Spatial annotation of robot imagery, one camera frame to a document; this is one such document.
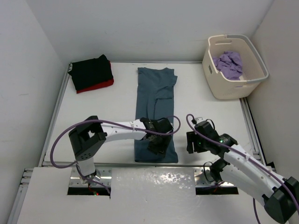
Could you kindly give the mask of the white front cover panel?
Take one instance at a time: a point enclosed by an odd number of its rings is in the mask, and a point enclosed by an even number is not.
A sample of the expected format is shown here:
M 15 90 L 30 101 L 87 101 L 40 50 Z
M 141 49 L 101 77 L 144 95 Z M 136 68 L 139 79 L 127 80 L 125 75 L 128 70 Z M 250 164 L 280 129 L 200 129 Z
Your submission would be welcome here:
M 197 195 L 191 168 L 113 168 L 111 196 L 69 195 L 72 168 L 35 168 L 20 224 L 263 224 L 252 198 Z

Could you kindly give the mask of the red t shirt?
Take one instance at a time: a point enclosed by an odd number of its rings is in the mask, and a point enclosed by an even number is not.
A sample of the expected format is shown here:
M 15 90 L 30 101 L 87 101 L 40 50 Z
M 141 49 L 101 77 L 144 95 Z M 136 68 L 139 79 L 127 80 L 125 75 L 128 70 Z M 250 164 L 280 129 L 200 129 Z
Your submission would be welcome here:
M 101 62 L 98 66 L 84 76 L 80 76 L 76 81 L 76 93 L 83 93 L 109 87 L 114 84 L 114 77 L 112 75 L 111 62 Z

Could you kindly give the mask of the lavender t shirt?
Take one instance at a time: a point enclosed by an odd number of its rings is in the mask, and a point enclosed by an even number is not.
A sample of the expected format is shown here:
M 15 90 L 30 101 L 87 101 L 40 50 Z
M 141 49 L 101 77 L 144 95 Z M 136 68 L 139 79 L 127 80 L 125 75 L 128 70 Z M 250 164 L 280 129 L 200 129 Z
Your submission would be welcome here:
M 213 63 L 228 80 L 240 80 L 243 75 L 243 63 L 238 52 L 224 51 L 219 57 L 213 57 Z

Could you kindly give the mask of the teal t shirt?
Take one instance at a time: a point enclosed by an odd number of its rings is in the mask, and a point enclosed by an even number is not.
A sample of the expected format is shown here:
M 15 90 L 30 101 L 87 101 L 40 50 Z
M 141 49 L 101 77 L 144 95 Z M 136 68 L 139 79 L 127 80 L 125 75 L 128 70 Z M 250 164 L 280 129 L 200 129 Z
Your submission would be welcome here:
M 162 70 L 138 68 L 138 88 L 135 118 L 149 118 L 158 120 L 169 118 L 173 122 L 174 115 L 174 86 L 177 76 L 174 69 Z M 149 163 L 177 163 L 178 155 L 173 140 L 170 141 L 166 155 L 153 154 L 147 147 L 149 142 L 135 141 L 135 161 Z

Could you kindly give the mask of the cream plastic laundry basket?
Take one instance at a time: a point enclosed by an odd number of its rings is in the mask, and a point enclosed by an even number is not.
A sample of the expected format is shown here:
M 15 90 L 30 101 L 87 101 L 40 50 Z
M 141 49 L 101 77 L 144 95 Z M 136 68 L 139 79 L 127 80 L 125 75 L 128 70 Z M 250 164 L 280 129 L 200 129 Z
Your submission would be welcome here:
M 269 77 L 265 63 L 248 37 L 215 35 L 207 43 L 202 65 L 217 99 L 247 97 Z

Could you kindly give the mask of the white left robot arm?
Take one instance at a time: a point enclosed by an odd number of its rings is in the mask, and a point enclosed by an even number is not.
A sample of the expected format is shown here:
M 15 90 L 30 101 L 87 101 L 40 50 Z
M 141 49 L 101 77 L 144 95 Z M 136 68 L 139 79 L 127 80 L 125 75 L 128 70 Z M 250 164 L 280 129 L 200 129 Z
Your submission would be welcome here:
M 93 157 L 107 142 L 117 140 L 144 141 L 152 154 L 166 156 L 173 135 L 173 125 L 167 118 L 140 118 L 130 122 L 111 122 L 91 116 L 69 132 L 69 139 L 83 177 L 96 175 Z

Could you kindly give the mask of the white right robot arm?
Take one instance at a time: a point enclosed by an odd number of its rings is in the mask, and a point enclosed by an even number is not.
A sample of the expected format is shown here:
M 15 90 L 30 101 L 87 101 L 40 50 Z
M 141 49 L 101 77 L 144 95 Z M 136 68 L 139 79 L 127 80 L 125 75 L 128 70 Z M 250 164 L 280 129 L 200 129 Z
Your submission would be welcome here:
M 219 135 L 214 124 L 202 118 L 187 124 L 187 152 L 209 151 L 219 157 L 209 167 L 211 182 L 228 182 L 258 201 L 267 214 L 285 224 L 299 211 L 299 182 L 285 178 L 266 167 L 228 134 Z

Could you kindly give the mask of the black t shirt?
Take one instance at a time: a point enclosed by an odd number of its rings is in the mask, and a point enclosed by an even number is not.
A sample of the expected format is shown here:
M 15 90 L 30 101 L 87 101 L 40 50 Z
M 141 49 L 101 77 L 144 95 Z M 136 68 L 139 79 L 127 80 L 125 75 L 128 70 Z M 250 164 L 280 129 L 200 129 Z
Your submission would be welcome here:
M 71 63 L 68 71 L 77 94 L 114 84 L 111 63 L 105 55 Z

